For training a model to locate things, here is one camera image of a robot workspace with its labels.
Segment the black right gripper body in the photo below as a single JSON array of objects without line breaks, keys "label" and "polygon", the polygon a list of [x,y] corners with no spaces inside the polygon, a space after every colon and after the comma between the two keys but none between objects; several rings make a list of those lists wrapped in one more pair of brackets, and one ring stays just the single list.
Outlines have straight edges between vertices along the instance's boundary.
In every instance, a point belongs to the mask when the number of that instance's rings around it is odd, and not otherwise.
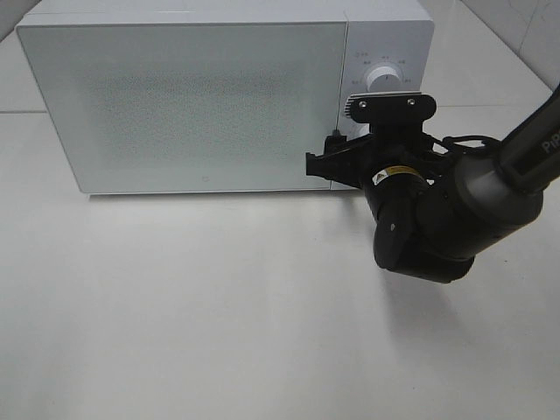
[{"label": "black right gripper body", "polygon": [[435,138],[421,123],[374,126],[341,152],[340,182],[360,189],[370,206],[413,200],[438,179]]}]

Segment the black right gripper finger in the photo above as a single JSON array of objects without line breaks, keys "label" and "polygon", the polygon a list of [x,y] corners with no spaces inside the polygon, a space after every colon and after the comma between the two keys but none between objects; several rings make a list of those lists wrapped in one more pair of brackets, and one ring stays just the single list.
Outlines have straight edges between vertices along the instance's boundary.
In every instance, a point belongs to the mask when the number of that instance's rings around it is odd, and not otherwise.
[{"label": "black right gripper finger", "polygon": [[362,172],[362,164],[356,151],[343,150],[323,155],[305,153],[307,176],[319,177],[344,186],[361,189]]},{"label": "black right gripper finger", "polygon": [[324,153],[334,153],[347,144],[347,136],[342,135],[338,129],[325,138]]}]

